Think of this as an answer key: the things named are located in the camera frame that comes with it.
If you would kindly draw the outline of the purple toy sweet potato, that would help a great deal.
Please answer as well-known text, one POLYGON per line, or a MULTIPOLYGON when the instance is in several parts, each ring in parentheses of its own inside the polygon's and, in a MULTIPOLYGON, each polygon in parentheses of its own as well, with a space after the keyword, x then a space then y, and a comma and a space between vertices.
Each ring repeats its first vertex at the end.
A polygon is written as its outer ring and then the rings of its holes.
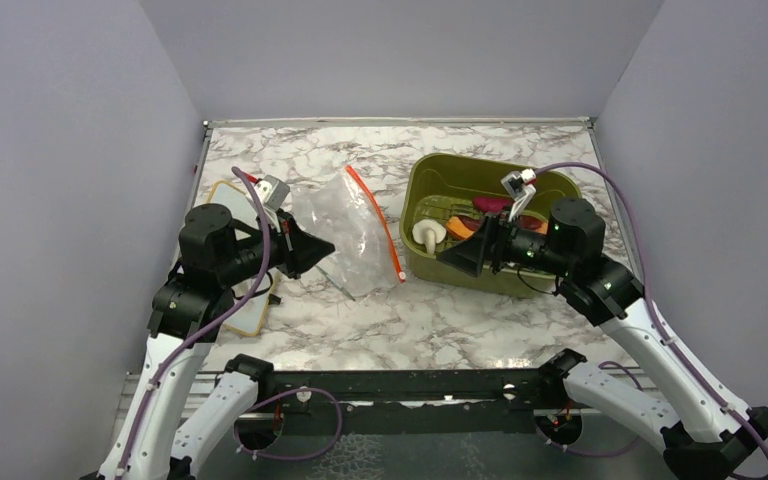
POLYGON ((481 213, 498 214, 509 211, 514 201, 511 198, 480 196, 472 199, 473 207, 481 213))

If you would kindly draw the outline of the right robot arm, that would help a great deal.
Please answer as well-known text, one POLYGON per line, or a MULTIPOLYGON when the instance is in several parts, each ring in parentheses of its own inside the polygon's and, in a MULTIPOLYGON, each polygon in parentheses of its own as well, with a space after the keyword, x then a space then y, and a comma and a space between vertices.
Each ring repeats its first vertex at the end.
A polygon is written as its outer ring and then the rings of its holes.
POLYGON ((620 345, 660 391, 659 398, 616 380, 564 350, 539 370, 547 405, 582 403, 620 423, 659 451, 680 479, 728 479, 768 438, 768 408, 731 392, 669 327, 642 282, 603 250, 605 223, 580 198, 556 201, 538 233, 498 214, 438 260, 479 276, 503 266, 553 275, 556 292, 620 345))

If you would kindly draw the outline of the clear zip top bag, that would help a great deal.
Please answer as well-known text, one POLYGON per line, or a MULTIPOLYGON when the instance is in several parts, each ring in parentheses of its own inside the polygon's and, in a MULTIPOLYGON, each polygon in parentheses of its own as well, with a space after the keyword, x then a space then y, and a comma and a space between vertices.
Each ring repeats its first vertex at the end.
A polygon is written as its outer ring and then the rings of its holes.
POLYGON ((347 298, 357 300, 406 281, 383 210, 351 166, 318 186, 291 190, 299 225, 334 244, 335 252, 317 264, 347 298))

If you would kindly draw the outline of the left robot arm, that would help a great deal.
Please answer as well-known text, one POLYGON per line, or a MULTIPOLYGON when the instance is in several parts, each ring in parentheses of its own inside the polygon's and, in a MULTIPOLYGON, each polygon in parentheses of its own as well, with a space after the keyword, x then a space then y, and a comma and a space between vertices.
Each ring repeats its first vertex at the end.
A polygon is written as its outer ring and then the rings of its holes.
POLYGON ((304 232, 287 212, 255 229, 221 204, 191 209, 179 233, 177 270, 152 300, 143 370, 123 426, 94 479, 195 479, 247 410, 274 397, 274 367, 235 357, 195 413, 183 416, 192 384, 220 325, 254 296, 236 300, 245 280, 259 285, 277 269, 297 278, 332 254, 332 243, 304 232))

